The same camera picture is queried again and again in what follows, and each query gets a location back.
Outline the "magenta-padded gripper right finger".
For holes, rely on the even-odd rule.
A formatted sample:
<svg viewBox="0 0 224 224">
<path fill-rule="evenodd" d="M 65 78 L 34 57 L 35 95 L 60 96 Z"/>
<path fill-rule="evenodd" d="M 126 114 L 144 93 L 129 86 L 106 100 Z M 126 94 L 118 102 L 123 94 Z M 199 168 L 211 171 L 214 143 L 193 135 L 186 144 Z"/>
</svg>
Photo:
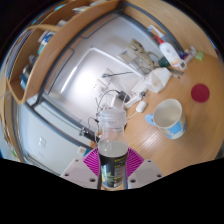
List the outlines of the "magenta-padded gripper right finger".
<svg viewBox="0 0 224 224">
<path fill-rule="evenodd" d="M 163 177 L 162 172 L 151 159 L 144 159 L 132 148 L 128 149 L 126 161 L 126 188 L 135 189 Z"/>
</svg>

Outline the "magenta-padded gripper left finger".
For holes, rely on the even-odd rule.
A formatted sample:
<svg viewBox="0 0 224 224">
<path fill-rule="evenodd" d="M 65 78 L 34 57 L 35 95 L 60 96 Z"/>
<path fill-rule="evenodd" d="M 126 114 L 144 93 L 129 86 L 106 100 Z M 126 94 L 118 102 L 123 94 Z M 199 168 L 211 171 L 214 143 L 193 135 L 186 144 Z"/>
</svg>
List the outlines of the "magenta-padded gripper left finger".
<svg viewBox="0 0 224 224">
<path fill-rule="evenodd" d="M 98 149 L 88 151 L 80 159 L 73 159 L 61 177 L 84 188 L 100 188 Z"/>
</svg>

